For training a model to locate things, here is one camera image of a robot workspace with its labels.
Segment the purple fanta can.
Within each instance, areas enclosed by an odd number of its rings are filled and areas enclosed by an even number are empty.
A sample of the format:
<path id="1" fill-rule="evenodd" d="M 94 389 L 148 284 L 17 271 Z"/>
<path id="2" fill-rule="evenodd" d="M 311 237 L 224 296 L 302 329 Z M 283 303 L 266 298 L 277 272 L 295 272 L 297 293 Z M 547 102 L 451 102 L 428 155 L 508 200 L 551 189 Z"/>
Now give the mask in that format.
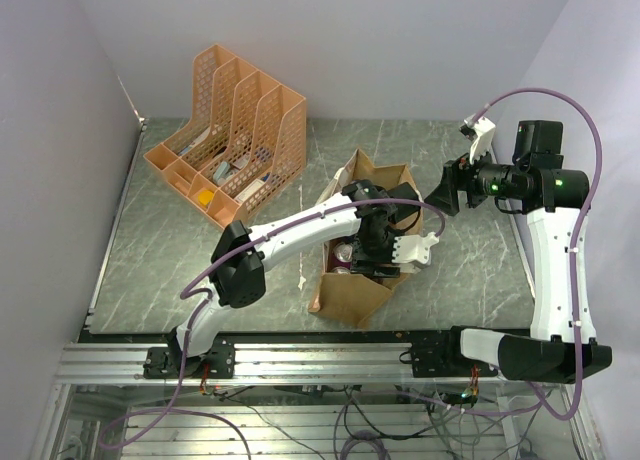
<path id="1" fill-rule="evenodd" d="M 353 245 L 345 242 L 336 244 L 332 250 L 335 260 L 341 264 L 350 264 L 352 262 L 353 251 Z"/>

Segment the red cola can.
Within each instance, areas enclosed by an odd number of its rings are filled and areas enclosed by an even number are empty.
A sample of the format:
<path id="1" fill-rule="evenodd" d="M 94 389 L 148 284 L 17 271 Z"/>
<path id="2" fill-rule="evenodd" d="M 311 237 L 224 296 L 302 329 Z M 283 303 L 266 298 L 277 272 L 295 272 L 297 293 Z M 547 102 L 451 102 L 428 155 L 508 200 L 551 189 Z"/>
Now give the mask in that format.
<path id="1" fill-rule="evenodd" d="M 343 267 L 343 266 L 337 266 L 334 267 L 331 270 L 332 273 L 334 274 L 340 274 L 340 275 L 349 275 L 350 274 L 350 269 L 347 267 Z"/>

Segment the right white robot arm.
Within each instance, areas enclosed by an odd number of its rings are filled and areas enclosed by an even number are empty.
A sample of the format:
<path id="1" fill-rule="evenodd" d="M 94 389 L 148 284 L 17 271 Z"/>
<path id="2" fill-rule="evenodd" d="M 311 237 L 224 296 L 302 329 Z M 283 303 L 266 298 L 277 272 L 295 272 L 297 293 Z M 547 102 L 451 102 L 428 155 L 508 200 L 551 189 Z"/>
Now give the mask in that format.
<path id="1" fill-rule="evenodd" d="M 426 202 L 454 216 L 459 193 L 470 208 L 488 198 L 517 200 L 525 216 L 534 256 L 534 314 L 528 336 L 456 327 L 459 340 L 440 353 L 442 367 L 459 376 L 476 361 L 498 368 L 509 380 L 574 384 L 612 363 L 612 350 L 597 341 L 586 293 L 584 240 L 579 215 L 590 191 L 587 175 L 563 166 L 563 125 L 519 123 L 509 164 L 489 152 L 496 126 L 487 118 L 460 128 L 468 153 L 445 163 L 439 185 Z"/>

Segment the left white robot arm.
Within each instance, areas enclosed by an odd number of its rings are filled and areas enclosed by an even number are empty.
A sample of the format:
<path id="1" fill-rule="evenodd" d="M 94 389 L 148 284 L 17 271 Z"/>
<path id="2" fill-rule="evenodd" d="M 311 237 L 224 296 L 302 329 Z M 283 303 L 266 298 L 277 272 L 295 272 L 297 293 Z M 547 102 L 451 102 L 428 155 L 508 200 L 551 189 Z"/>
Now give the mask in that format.
<path id="1" fill-rule="evenodd" d="M 407 182 L 389 190 L 369 180 L 354 181 L 320 204 L 287 218 L 254 227 L 236 220 L 227 225 L 210 266 L 181 292 L 203 300 L 168 337 L 168 364 L 182 377 L 203 367 L 229 314 L 266 293 L 266 274 L 303 250 L 336 240 L 351 250 L 344 259 L 351 272 L 374 280 L 399 276 L 394 247 L 404 235 L 398 223 L 417 219 L 418 192 Z"/>

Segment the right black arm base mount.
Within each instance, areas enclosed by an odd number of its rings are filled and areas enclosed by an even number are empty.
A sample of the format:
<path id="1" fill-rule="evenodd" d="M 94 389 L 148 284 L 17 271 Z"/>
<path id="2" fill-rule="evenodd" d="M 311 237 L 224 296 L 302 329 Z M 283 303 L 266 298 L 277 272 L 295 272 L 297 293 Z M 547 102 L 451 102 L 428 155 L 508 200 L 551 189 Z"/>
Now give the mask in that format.
<path id="1" fill-rule="evenodd" d="M 496 377 L 497 371 L 461 353 L 463 328 L 413 330 L 408 333 L 410 347 L 399 355 L 401 364 L 409 365 L 414 378 L 471 377 L 476 367 L 481 376 Z"/>

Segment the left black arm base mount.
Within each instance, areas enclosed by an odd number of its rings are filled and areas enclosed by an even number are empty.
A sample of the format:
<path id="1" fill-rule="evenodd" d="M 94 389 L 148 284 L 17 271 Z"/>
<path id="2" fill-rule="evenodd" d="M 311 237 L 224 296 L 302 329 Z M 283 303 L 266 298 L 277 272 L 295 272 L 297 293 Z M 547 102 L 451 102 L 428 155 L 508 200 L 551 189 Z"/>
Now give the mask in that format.
<path id="1" fill-rule="evenodd" d="M 207 374 L 212 379 L 230 379 L 234 375 L 236 350 L 226 340 L 216 340 L 203 357 L 189 357 L 185 364 L 185 378 L 199 378 Z M 181 352 L 173 347 L 152 347 L 143 365 L 144 379 L 177 379 L 181 367 Z"/>

